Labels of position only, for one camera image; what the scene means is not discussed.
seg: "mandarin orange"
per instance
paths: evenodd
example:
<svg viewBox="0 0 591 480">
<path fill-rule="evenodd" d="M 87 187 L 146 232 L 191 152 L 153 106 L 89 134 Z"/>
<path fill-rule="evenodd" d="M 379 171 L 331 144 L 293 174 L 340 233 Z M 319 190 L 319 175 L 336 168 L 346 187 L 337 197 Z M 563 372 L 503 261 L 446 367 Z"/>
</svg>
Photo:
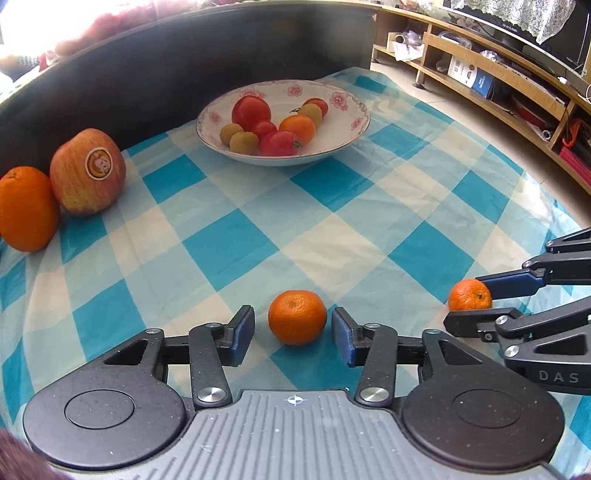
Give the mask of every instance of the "mandarin orange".
<svg viewBox="0 0 591 480">
<path fill-rule="evenodd" d="M 60 206 L 49 178 L 33 167 L 16 167 L 0 179 L 0 232 L 21 252 L 44 248 L 57 230 Z"/>
<path fill-rule="evenodd" d="M 492 308 L 492 296 L 480 280 L 467 278 L 454 285 L 447 305 L 450 310 L 481 310 Z"/>
<path fill-rule="evenodd" d="M 286 345 L 316 340 L 326 324 L 326 307 L 313 291 L 287 290 L 269 307 L 269 328 Z"/>
</svg>

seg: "table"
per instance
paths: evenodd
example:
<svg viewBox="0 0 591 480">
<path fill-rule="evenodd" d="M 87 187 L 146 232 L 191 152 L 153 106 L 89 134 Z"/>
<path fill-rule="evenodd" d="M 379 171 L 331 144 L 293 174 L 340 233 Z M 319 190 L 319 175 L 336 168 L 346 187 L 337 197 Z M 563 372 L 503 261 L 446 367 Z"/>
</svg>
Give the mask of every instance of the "table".
<svg viewBox="0 0 591 480">
<path fill-rule="evenodd" d="M 20 432 L 25 403 L 48 383 L 147 327 L 168 336 L 256 312 L 241 388 L 350 388 L 359 369 L 336 353 L 330 323 L 302 348 L 267 326 L 280 292 L 313 290 L 359 322 L 401 335 L 441 327 L 447 294 L 465 277 L 518 268 L 546 240 L 579 226 L 526 171 L 385 76 L 352 68 L 325 79 L 371 111 L 366 134 L 316 164 L 234 162 L 205 147 L 194 122 L 124 152 L 128 178 L 101 215 L 70 218 L 44 252 L 0 244 L 0 414 Z M 495 302 L 537 312 L 589 294 L 549 286 Z M 495 355 L 494 347 L 477 345 Z M 399 367 L 397 394 L 416 385 Z M 188 368 L 169 383 L 189 393 Z M 588 397 L 557 396 L 567 417 L 553 463 L 587 468 Z"/>
</svg>

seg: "metal screw cap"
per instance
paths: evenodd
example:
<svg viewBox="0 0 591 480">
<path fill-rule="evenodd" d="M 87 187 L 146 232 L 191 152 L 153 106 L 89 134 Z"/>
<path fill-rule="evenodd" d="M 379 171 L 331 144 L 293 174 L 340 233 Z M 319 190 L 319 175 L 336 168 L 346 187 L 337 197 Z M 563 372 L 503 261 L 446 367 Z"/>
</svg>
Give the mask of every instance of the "metal screw cap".
<svg viewBox="0 0 591 480">
<path fill-rule="evenodd" d="M 226 396 L 226 391 L 219 387 L 205 387 L 197 393 L 197 398 L 207 403 L 222 401 Z"/>
<path fill-rule="evenodd" d="M 518 352 L 519 347 L 517 345 L 511 345 L 510 347 L 507 347 L 507 349 L 505 350 L 505 356 L 511 358 L 512 356 L 517 355 Z"/>
<path fill-rule="evenodd" d="M 367 402 L 380 402 L 386 400 L 390 394 L 382 387 L 368 387 L 364 388 L 359 396 Z"/>
</svg>

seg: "apple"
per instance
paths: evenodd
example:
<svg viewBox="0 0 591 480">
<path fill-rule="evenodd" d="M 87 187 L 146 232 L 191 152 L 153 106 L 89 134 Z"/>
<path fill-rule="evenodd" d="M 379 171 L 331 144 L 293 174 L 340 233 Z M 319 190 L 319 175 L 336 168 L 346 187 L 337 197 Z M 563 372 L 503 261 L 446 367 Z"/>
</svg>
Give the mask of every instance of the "apple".
<svg viewBox="0 0 591 480">
<path fill-rule="evenodd" d="M 87 128 L 57 149 L 49 166 L 51 188 L 64 210 L 76 216 L 111 205 L 125 183 L 125 161 L 115 142 Z"/>
</svg>

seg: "white bowl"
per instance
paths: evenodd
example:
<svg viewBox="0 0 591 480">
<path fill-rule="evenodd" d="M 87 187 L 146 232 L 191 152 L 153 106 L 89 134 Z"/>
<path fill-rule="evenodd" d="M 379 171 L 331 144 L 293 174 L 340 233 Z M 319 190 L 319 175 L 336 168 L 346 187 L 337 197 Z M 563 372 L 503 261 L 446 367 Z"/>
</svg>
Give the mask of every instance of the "white bowl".
<svg viewBox="0 0 591 480">
<path fill-rule="evenodd" d="M 263 157 L 230 151 L 220 140 L 220 130 L 232 122 L 232 108 L 240 98 L 255 95 L 271 107 L 271 121 L 281 121 L 309 98 L 322 98 L 329 111 L 318 126 L 314 139 L 303 146 L 297 155 Z M 288 167 L 320 160 L 333 155 L 357 140 L 369 126 L 369 111 L 355 95 L 338 87 L 310 80 L 275 80 L 254 83 L 233 90 L 207 105 L 197 118 L 197 134 L 209 148 L 234 160 L 268 167 Z"/>
</svg>

